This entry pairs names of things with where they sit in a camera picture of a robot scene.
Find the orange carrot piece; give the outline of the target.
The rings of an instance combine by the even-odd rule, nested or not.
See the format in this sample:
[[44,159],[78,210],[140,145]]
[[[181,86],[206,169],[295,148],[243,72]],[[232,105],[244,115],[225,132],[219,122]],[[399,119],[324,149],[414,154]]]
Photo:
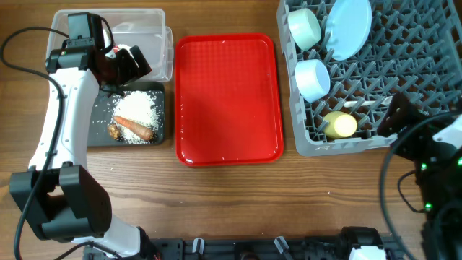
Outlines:
[[146,126],[142,126],[139,123],[130,121],[120,116],[113,116],[113,120],[117,124],[120,124],[133,132],[136,136],[138,136],[140,139],[143,139],[144,141],[148,142],[154,137],[154,132],[151,129],[147,128]]

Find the brown food scrap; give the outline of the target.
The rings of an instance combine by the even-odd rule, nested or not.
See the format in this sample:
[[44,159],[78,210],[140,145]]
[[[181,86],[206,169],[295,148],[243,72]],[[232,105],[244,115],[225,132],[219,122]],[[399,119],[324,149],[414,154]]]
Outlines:
[[114,123],[108,125],[108,134],[114,140],[119,140],[122,138],[121,130]]

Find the yellow plastic cup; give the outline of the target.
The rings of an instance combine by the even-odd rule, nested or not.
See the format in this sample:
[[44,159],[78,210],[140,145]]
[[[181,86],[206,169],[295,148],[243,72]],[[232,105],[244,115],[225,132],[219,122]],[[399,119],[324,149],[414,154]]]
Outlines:
[[357,130],[356,119],[344,112],[333,111],[324,117],[327,126],[323,130],[324,134],[332,139],[350,137]]

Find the small light blue bowl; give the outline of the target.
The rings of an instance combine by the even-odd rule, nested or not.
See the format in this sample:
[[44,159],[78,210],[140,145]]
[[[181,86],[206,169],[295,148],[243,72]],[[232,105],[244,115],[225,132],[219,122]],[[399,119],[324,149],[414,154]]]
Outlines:
[[318,59],[298,62],[295,67],[295,81],[300,94],[309,103],[323,98],[331,89],[326,65]]

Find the large light blue plate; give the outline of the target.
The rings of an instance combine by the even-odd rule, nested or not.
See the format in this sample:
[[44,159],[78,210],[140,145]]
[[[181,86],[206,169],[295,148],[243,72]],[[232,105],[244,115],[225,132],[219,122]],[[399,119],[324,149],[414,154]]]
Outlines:
[[330,34],[326,50],[334,50],[332,58],[344,61],[365,44],[372,24],[369,0],[337,0],[329,12],[325,34]]

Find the green bowl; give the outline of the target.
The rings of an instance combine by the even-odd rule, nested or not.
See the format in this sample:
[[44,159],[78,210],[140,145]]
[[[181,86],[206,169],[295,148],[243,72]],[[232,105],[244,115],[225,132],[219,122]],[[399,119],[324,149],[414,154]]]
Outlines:
[[300,49],[308,51],[321,40],[321,26],[309,9],[299,9],[288,14],[289,31]]

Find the white plastic spoon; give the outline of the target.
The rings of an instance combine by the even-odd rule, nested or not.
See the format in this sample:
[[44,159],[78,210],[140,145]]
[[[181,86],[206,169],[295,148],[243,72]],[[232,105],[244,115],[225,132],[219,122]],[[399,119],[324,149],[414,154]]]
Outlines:
[[392,97],[386,97],[386,98],[383,98],[382,100],[369,100],[369,101],[347,101],[344,103],[344,107],[345,108],[353,108],[354,106],[356,105],[360,105],[360,106],[370,106],[370,105],[374,105],[374,104],[378,104],[378,105],[389,105],[392,101]]

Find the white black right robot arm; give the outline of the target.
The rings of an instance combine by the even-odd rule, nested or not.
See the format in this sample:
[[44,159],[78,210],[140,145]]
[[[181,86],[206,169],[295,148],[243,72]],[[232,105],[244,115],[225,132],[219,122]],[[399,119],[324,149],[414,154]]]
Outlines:
[[398,247],[410,258],[389,214],[385,180],[393,156],[410,160],[422,196],[422,248],[427,259],[461,258],[461,109],[430,116],[403,94],[395,94],[378,127],[385,137],[397,134],[380,169],[379,199],[385,223]]

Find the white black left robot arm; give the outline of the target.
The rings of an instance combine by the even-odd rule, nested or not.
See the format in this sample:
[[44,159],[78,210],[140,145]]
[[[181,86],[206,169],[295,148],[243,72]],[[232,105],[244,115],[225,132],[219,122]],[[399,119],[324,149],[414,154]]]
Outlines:
[[27,170],[12,174],[9,193],[20,209],[17,225],[42,240],[90,246],[113,259],[158,259],[140,227],[117,218],[110,197],[87,169],[87,138],[100,91],[123,88],[150,73],[139,47],[114,50],[107,20],[71,13],[62,46],[52,50],[42,78],[50,84],[39,145]]

